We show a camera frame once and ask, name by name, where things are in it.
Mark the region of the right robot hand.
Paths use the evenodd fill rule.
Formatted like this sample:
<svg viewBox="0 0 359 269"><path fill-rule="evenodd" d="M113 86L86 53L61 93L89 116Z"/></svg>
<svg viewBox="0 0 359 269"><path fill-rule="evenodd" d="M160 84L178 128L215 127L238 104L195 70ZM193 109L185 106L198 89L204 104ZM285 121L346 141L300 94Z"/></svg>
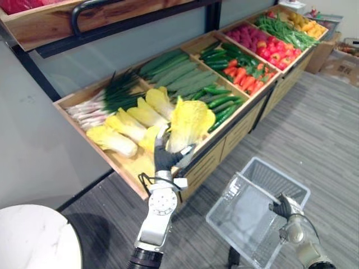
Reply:
<svg viewBox="0 0 359 269"><path fill-rule="evenodd" d="M288 221L294 215L304 215L301 205L284 193L281 193L277 199L280 203L273 202L269 205L269 210L273 211L278 216L281 216Z"/></svg>

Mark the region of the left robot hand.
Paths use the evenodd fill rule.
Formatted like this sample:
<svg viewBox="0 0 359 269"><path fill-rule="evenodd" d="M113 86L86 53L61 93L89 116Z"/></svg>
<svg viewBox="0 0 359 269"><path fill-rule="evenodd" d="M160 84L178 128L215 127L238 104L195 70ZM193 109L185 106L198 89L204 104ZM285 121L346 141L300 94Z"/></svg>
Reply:
<svg viewBox="0 0 359 269"><path fill-rule="evenodd" d="M170 123L163 125L155 137L154 142L154 166L155 172L171 171L173 167L184 168L190 162L196 147L195 143L191 143L177 152L169 152L166 150L166 144L169 140Z"/></svg>

